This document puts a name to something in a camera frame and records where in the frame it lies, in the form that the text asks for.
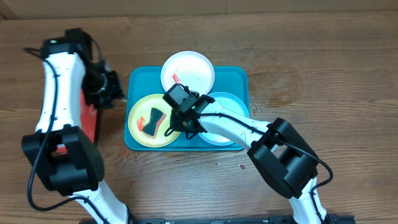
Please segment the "yellow plate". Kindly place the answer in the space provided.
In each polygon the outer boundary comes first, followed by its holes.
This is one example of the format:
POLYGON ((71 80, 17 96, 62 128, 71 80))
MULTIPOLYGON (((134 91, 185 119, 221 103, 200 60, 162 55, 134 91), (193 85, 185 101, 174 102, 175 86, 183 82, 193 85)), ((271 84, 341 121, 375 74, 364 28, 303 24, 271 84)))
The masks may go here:
POLYGON ((141 98, 129 112, 127 118, 128 131, 132 138, 145 147, 159 148, 174 142, 180 132, 174 132, 165 136, 166 130, 170 126, 170 116, 172 108, 162 99, 163 94, 152 94, 141 98), (167 116, 159 127, 159 131, 155 139, 146 136, 142 129, 149 122, 150 111, 157 108, 164 112, 167 116))

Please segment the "light blue plate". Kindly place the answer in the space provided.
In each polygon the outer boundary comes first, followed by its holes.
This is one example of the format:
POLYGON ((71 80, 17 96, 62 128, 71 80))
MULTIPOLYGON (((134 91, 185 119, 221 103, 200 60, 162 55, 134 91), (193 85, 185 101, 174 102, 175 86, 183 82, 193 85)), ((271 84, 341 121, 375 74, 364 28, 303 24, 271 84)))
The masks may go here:
MULTIPOLYGON (((214 98, 215 101, 221 103, 227 109, 240 114, 241 116, 249 117, 249 111, 247 106, 237 96, 226 93, 226 92, 214 92, 209 94, 210 97, 214 98)), ((207 143, 216 146, 228 146, 233 142, 223 136, 211 133, 200 133, 199 136, 207 143)))

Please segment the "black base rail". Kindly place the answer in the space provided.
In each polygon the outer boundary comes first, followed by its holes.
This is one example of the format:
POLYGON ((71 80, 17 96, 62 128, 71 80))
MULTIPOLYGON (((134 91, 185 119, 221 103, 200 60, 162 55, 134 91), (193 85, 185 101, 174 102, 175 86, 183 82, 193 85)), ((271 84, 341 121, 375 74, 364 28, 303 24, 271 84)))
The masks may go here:
MULTIPOLYGON (((96 223, 94 220, 85 220, 80 224, 96 223)), ((230 218, 230 219, 191 219, 191 220, 165 220, 164 218, 133 219, 128 223, 139 224, 294 224, 292 215, 274 215, 268 218, 230 218)), ((325 223, 329 224, 355 224, 354 216, 327 215, 325 223)))

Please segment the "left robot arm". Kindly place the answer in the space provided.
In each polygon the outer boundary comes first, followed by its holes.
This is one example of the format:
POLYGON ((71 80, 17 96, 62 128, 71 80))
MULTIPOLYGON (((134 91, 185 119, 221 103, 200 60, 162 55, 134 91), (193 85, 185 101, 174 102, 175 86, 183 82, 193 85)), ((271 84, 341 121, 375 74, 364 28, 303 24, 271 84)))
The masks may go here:
POLYGON ((81 107, 113 107, 125 98, 117 73, 105 60, 93 61, 98 43, 80 28, 44 40, 27 53, 41 59, 45 72, 42 110, 34 134, 22 138, 31 163, 31 178, 39 178, 63 202, 78 202, 95 223, 135 223, 104 179, 104 161, 95 140, 83 131, 81 107))

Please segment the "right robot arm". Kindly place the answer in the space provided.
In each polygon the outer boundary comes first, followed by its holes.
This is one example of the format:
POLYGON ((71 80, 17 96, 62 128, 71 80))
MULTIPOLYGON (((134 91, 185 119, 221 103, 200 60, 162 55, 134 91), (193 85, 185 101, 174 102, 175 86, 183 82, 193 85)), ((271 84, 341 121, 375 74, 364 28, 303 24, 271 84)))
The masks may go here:
POLYGON ((247 149, 262 178, 279 195, 287 198, 296 223, 327 223, 317 189, 331 181, 317 181, 317 165, 323 162, 293 126, 282 118, 274 122, 241 116, 202 95, 166 94, 163 99, 176 114, 169 131, 208 132, 223 136, 247 149))

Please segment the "white plate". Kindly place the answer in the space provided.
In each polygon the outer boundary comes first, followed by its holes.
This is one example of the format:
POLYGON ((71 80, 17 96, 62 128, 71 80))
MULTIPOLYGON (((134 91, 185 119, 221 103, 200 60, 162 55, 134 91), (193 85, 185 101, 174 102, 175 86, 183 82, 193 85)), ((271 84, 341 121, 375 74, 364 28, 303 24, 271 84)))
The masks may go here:
POLYGON ((161 69, 160 80, 165 91, 174 84, 182 84, 188 86, 190 91, 207 95, 215 82, 215 70, 204 55, 183 51, 166 60, 161 69))

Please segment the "red and black tray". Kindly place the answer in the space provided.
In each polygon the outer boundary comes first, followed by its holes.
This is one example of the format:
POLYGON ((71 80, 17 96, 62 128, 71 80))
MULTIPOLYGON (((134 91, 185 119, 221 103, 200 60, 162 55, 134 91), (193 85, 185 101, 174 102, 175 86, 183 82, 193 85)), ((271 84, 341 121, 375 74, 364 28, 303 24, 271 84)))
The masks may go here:
POLYGON ((74 93, 61 91, 58 95, 55 116, 57 119, 53 124, 52 131, 62 130, 67 124, 79 126, 95 143, 98 112, 93 105, 86 103, 82 89, 79 95, 76 91, 74 93))

